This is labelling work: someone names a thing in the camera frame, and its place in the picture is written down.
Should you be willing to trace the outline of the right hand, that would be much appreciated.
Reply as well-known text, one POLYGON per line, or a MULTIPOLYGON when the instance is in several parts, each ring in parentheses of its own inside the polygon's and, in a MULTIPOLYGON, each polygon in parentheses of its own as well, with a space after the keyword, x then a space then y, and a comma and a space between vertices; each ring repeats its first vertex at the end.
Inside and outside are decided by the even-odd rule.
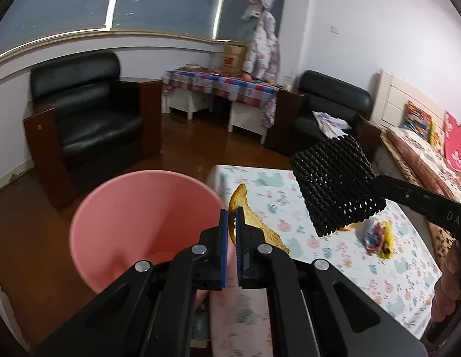
POLYGON ((455 241, 445 257, 442 274, 434 288, 431 317, 434 322, 442 322, 452 314, 456 302, 461 296, 461 287, 458 264, 458 241, 455 241))

